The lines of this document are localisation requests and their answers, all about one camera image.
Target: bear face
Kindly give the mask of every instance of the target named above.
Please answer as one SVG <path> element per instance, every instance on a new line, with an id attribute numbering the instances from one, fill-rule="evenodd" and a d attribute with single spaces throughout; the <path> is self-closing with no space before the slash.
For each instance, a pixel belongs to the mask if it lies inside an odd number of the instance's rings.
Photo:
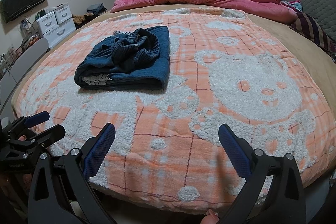
<path id="1" fill-rule="evenodd" d="M 208 55 L 218 59 L 205 63 Z M 287 64 L 279 56 L 203 50 L 194 58 L 209 68 L 209 82 L 218 100 L 248 119 L 268 122 L 286 118 L 302 102 L 296 83 L 287 74 Z"/>

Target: beige bed sheet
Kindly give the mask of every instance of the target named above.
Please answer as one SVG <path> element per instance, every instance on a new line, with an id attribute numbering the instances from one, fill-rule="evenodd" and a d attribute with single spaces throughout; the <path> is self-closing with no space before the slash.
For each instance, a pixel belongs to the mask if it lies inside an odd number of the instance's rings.
<path id="1" fill-rule="evenodd" d="M 81 29 L 96 23 L 102 22 L 109 18 L 117 17 L 120 15 L 130 14 L 130 13 L 144 13 L 149 11 L 160 11 L 160 10 L 174 10 L 180 8 L 192 8 L 192 7 L 207 7 L 204 5 L 156 5 L 151 7 L 144 7 L 132 10 L 121 11 L 117 13 L 106 13 L 103 14 L 88 24 L 86 24 Z M 309 72 L 317 86 L 322 90 L 323 95 L 325 96 L 326 101 L 328 102 L 334 116 L 336 113 L 336 65 L 332 61 L 332 59 L 323 52 L 317 45 L 315 45 L 310 40 L 305 37 L 299 35 L 298 33 L 291 30 L 287 25 L 268 20 L 266 18 L 258 17 L 255 15 L 248 14 L 248 17 L 258 26 L 267 30 L 270 34 L 279 39 L 284 46 L 296 56 L 296 58 L 304 65 L 306 70 Z M 64 44 L 67 40 L 77 34 L 81 29 L 72 33 L 65 40 L 63 40 L 60 44 L 58 44 L 54 49 L 48 52 L 41 60 L 31 69 L 31 71 L 26 75 L 26 77 L 22 80 L 20 85 L 17 87 L 13 97 L 12 97 L 12 108 L 14 113 L 15 103 L 17 101 L 20 90 L 23 85 L 27 82 L 29 77 L 34 73 L 34 71 L 40 66 L 44 59 L 49 56 L 53 51 L 59 48 L 62 44 Z"/>

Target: finger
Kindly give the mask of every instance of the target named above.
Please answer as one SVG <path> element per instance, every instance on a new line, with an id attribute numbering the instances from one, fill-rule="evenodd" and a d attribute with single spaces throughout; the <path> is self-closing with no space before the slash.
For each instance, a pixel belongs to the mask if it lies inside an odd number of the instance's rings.
<path id="1" fill-rule="evenodd" d="M 217 214 L 211 209 L 207 211 L 206 215 L 207 216 L 201 221 L 201 224 L 216 224 L 219 221 Z"/>
<path id="2" fill-rule="evenodd" d="M 19 141 L 25 141 L 26 139 L 27 139 L 27 137 L 25 135 L 23 135 L 19 138 Z"/>
<path id="3" fill-rule="evenodd" d="M 219 218 L 217 216 L 213 217 L 211 215 L 206 216 L 201 221 L 201 224 L 216 224 L 219 221 Z"/>

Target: orange plaid blanket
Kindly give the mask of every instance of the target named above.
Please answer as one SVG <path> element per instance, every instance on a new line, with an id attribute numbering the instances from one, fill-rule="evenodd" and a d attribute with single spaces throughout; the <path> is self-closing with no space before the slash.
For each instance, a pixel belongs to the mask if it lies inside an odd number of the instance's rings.
<path id="1" fill-rule="evenodd" d="M 170 32 L 166 90 L 87 91 L 74 83 L 76 67 L 105 37 L 156 25 Z M 16 110 L 50 112 L 37 132 L 65 127 L 53 155 L 81 147 L 113 123 L 115 142 L 91 182 L 111 195 L 173 211 L 220 210 L 241 190 L 244 180 L 218 140 L 223 123 L 269 155 L 293 153 L 304 183 L 336 155 L 335 119 L 319 87 L 279 40 L 237 10 L 178 9 L 94 23 L 43 61 Z"/>

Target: lace trim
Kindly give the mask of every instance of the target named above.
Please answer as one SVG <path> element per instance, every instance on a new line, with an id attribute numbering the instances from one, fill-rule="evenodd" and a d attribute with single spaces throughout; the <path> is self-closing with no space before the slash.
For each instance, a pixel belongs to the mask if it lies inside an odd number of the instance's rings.
<path id="1" fill-rule="evenodd" d="M 88 85 L 106 85 L 106 82 L 111 80 L 107 75 L 96 75 L 90 77 L 82 77 L 82 80 Z"/>
<path id="2" fill-rule="evenodd" d="M 132 32 L 122 32 L 122 31 L 115 31 L 113 35 L 119 35 L 119 34 L 131 34 Z"/>

